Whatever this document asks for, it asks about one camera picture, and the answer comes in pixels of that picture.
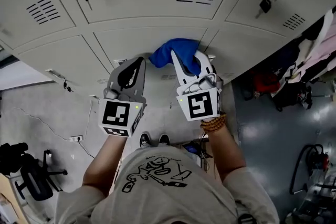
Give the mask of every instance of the person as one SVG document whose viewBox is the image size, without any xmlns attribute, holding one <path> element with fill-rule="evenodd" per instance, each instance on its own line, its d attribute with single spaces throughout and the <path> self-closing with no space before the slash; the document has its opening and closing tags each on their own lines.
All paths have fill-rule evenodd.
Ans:
<svg viewBox="0 0 336 224">
<path fill-rule="evenodd" d="M 109 195 L 126 143 L 124 137 L 109 136 L 82 186 L 59 193 L 55 223 L 279 223 L 271 199 L 246 168 L 227 127 L 208 131 L 208 137 L 223 184 L 170 146 L 166 134 L 152 147 L 144 133 L 140 149 L 122 161 Z"/>
</svg>

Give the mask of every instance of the blue cloth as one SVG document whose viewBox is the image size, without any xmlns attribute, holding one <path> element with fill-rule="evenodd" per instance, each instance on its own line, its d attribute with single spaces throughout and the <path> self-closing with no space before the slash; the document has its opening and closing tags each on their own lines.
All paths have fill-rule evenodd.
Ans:
<svg viewBox="0 0 336 224">
<path fill-rule="evenodd" d="M 198 76 L 201 73 L 201 69 L 193 59 L 198 44 L 199 42 L 197 40 L 192 39 L 171 39 L 157 49 L 149 60 L 158 68 L 164 67 L 167 63 L 173 63 L 171 50 L 174 50 L 187 69 L 189 69 L 192 74 Z"/>
</svg>

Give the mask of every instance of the black chair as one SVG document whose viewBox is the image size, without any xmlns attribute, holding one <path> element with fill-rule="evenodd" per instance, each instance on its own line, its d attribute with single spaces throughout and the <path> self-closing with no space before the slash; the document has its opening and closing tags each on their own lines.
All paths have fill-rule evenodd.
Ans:
<svg viewBox="0 0 336 224">
<path fill-rule="evenodd" d="M 50 185 L 56 191 L 61 191 L 56 187 L 50 176 L 60 174 L 67 175 L 68 172 L 66 170 L 63 170 L 62 172 L 48 172 L 47 154 L 50 154 L 50 150 L 46 150 L 43 153 L 42 167 L 38 164 L 39 160 L 35 159 L 30 154 L 22 155 L 23 165 L 20 172 L 24 182 L 21 185 L 15 182 L 15 187 L 23 200 L 25 200 L 25 196 L 23 195 L 22 190 L 25 187 L 28 188 L 31 196 L 36 201 L 43 201 L 53 196 L 53 191 Z"/>
</svg>

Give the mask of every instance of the gray floor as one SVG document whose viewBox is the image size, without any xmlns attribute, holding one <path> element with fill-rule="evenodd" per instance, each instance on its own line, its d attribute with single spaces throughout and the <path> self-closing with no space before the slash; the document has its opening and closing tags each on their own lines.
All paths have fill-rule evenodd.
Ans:
<svg viewBox="0 0 336 224">
<path fill-rule="evenodd" d="M 229 127 L 236 130 L 236 115 L 231 86 L 223 92 L 225 110 L 230 111 Z M 87 134 L 90 99 L 76 93 L 65 91 L 56 83 L 41 84 L 2 92 L 0 119 L 0 144 L 26 142 L 28 153 L 42 159 L 43 150 L 50 149 L 49 160 L 54 170 L 66 169 L 68 176 L 57 176 L 55 180 L 64 191 L 73 191 L 81 185 L 83 174 L 92 158 L 77 144 L 66 141 L 70 136 L 83 135 L 83 146 L 95 156 L 107 136 L 98 127 L 98 101 L 93 100 Z M 43 124 L 39 117 L 53 130 Z M 155 141 L 160 134 L 167 133 L 172 143 L 188 142 L 202 135 L 199 121 L 187 122 L 179 105 L 153 107 L 148 105 L 144 111 L 133 138 L 128 139 L 123 157 L 139 147 L 143 131 L 149 131 Z M 35 211 L 53 217 L 57 195 L 44 202 L 35 202 L 28 197 L 28 203 Z"/>
<path fill-rule="evenodd" d="M 300 105 L 278 112 L 269 96 L 245 101 L 241 81 L 233 83 L 238 134 L 247 165 L 265 187 L 277 207 L 280 219 L 299 207 L 305 193 L 289 194 L 296 160 L 304 145 L 323 144 L 334 162 L 336 146 L 336 103 L 331 98 L 313 98 L 313 106 Z M 329 84 L 312 85 L 313 95 L 330 94 Z M 307 180 L 306 166 L 300 166 L 296 189 Z"/>
</svg>

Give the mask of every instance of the black sneaker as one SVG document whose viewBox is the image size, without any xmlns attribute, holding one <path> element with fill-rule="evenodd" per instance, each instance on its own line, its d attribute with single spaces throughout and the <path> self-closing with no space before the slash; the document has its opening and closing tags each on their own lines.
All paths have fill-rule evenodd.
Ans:
<svg viewBox="0 0 336 224">
<path fill-rule="evenodd" d="M 160 139 L 159 139 L 159 144 L 161 144 L 161 143 L 165 143 L 168 146 L 170 145 L 170 140 L 169 140 L 168 135 L 161 134 Z"/>
<path fill-rule="evenodd" d="M 144 144 L 152 145 L 148 132 L 144 132 L 140 137 L 140 146 L 142 146 Z"/>
</svg>

